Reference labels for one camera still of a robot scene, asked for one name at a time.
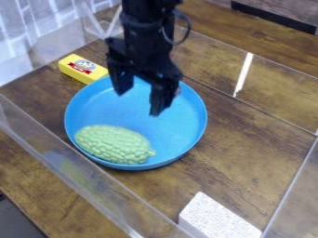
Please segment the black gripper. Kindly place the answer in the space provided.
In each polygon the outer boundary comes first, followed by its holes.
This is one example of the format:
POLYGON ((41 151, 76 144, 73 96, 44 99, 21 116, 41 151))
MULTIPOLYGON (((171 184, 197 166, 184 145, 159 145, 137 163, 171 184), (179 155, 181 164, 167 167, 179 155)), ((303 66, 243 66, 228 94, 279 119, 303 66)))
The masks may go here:
POLYGON ((132 78, 151 83, 149 115, 159 116, 171 106, 179 90, 181 72, 169 58, 173 42, 175 15, 121 12, 121 38, 108 37, 106 66, 114 93, 121 96, 132 88, 132 78))

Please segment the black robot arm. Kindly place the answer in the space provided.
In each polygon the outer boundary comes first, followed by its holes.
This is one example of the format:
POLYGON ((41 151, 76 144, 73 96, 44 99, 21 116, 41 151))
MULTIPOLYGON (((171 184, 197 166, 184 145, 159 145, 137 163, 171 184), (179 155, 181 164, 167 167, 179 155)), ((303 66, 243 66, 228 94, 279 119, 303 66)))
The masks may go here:
POLYGON ((118 20, 124 37, 108 37, 106 67, 121 96, 137 76, 151 85, 149 115, 169 107, 183 74, 169 58, 173 10, 180 0, 121 0, 118 20))

